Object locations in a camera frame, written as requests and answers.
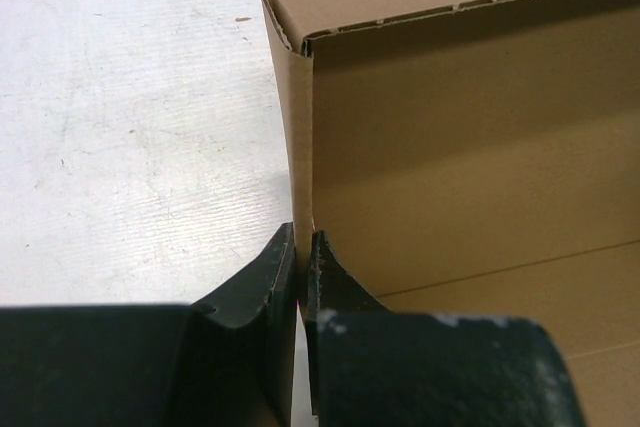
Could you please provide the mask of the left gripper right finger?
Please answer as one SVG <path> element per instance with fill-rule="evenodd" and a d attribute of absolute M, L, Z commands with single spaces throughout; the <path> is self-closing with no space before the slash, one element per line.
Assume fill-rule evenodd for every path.
<path fill-rule="evenodd" d="M 395 313 L 312 239 L 311 407 L 323 426 L 582 426 L 564 360 L 521 317 Z"/>

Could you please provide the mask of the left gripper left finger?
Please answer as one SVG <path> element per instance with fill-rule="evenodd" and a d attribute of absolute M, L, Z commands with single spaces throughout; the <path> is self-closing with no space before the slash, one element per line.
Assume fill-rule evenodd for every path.
<path fill-rule="evenodd" d="M 295 247 L 259 255 L 192 304 L 7 307 L 5 426 L 287 426 Z"/>

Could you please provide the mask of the cardboard box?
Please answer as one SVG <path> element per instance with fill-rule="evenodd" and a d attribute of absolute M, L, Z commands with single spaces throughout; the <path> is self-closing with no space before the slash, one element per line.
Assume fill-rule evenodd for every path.
<path fill-rule="evenodd" d="M 639 0 L 262 0 L 312 239 L 395 313 L 546 330 L 639 422 Z"/>

